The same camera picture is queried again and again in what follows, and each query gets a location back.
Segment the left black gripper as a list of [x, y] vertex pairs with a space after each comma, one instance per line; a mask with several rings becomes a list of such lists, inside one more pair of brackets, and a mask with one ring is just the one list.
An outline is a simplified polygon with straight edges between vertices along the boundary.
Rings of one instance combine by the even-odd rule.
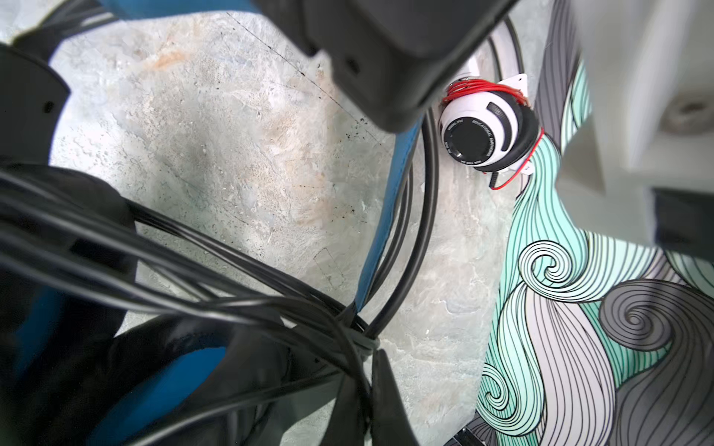
[[511, 1], [258, 1], [305, 54], [329, 55], [335, 84], [380, 129], [416, 124]]

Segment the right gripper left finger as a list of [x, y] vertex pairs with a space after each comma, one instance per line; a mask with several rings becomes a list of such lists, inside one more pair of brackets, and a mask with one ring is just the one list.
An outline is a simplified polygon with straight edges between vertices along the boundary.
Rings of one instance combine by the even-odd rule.
[[344, 375], [320, 446], [364, 445], [369, 410], [369, 381]]

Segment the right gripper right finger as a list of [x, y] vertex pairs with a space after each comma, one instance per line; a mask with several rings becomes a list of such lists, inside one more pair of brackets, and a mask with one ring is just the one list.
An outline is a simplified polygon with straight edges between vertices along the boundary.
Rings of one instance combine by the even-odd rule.
[[418, 446], [384, 349], [378, 350], [373, 357], [372, 413], [370, 431], [373, 445]]

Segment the white headphones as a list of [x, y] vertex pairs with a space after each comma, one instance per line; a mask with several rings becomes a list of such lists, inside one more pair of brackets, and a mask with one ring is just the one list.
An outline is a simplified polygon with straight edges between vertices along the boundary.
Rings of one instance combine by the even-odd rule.
[[544, 130], [530, 100], [512, 20], [505, 18], [486, 42], [495, 59], [496, 81], [482, 76], [479, 59], [472, 54], [448, 82], [439, 131], [449, 155], [489, 174], [489, 188], [499, 191], [535, 173], [532, 158]]

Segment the black blue headphones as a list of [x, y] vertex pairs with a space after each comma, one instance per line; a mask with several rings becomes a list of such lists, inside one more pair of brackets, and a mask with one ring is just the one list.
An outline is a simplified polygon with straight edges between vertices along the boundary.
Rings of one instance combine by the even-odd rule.
[[343, 305], [284, 271], [49, 164], [70, 89], [67, 38], [200, 2], [65, 1], [1, 48], [1, 442], [277, 445], [379, 334], [426, 256], [438, 193], [434, 116], [395, 141], [358, 293]]

